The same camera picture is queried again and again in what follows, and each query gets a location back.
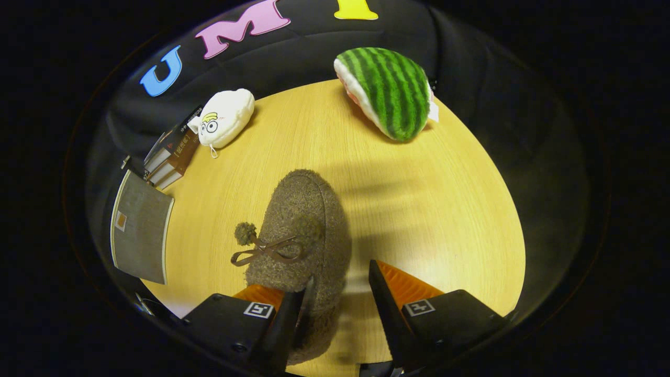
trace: yellow letter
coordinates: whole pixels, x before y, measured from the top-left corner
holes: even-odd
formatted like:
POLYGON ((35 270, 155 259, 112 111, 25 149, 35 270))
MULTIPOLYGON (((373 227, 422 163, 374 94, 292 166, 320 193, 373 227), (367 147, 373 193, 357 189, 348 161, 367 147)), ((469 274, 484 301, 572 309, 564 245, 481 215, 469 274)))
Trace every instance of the yellow letter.
POLYGON ((335 12, 338 19, 378 19, 379 16, 370 11, 365 0, 337 0, 340 10, 335 12))

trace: brown ribbon bow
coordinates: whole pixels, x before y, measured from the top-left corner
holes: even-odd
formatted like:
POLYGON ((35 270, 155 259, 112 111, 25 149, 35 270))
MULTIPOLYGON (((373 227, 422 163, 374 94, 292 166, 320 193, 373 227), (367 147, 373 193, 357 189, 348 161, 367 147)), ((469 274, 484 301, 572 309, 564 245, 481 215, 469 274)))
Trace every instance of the brown ribbon bow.
POLYGON ((259 240, 255 236, 251 236, 251 240, 256 245, 256 247, 251 250, 245 250, 243 252, 237 252, 233 254, 232 257, 230 257, 230 262, 234 266, 238 267, 244 266, 245 264, 248 264, 249 262, 258 258, 259 256, 262 256, 263 254, 269 254, 274 260, 278 260, 283 263, 297 262, 302 259, 302 256, 304 254, 304 248, 298 242, 292 241, 292 239, 296 237, 297 237, 296 235, 291 235, 289 237, 282 238, 279 241, 265 243, 261 242, 261 240, 259 240), (279 249, 284 248, 286 246, 297 246, 299 248, 298 254, 292 258, 288 258, 277 252, 279 249), (242 260, 237 260, 237 258, 239 258, 240 255, 242 254, 251 254, 251 256, 246 257, 245 259, 242 260))

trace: brown fuzzy slipper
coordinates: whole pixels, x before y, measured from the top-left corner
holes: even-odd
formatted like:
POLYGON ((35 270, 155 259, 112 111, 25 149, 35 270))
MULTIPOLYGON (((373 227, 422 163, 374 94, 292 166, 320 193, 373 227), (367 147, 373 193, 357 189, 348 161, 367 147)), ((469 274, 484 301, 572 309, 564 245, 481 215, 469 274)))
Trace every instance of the brown fuzzy slipper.
POLYGON ((289 363, 326 351, 351 259, 348 223, 330 185, 311 170, 290 172, 272 194, 258 238, 255 226, 248 223, 238 225, 235 237, 242 245, 255 243, 255 251, 261 251, 246 260, 231 260, 236 266, 249 263, 247 284, 299 292, 314 277, 311 307, 299 324, 289 363))

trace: round table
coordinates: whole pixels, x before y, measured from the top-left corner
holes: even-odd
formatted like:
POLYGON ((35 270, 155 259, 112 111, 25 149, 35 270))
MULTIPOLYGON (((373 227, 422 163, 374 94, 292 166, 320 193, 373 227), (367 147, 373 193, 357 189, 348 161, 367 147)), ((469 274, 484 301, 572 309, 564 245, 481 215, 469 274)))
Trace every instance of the round table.
POLYGON ((246 128, 210 157, 200 146, 167 229, 167 284, 143 280, 183 317, 212 293, 246 287, 230 263, 241 221, 262 226, 273 189, 307 168, 340 196, 352 259, 338 331, 329 350, 287 368, 304 376, 358 376, 361 363, 391 359, 368 284, 371 259, 434 287, 465 289, 500 315, 519 299, 525 271, 521 224, 503 178, 468 128, 439 100, 440 121, 408 144, 393 142, 346 96, 338 80, 256 101, 246 128))

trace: watermelon slice pillow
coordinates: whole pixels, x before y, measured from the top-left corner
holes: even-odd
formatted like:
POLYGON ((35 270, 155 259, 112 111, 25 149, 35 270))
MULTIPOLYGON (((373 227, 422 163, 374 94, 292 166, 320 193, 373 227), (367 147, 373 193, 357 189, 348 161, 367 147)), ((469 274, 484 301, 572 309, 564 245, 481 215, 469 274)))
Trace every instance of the watermelon slice pillow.
POLYGON ((378 47, 347 50, 333 63, 346 93, 388 137, 412 140, 438 106, 423 69, 412 59, 378 47))

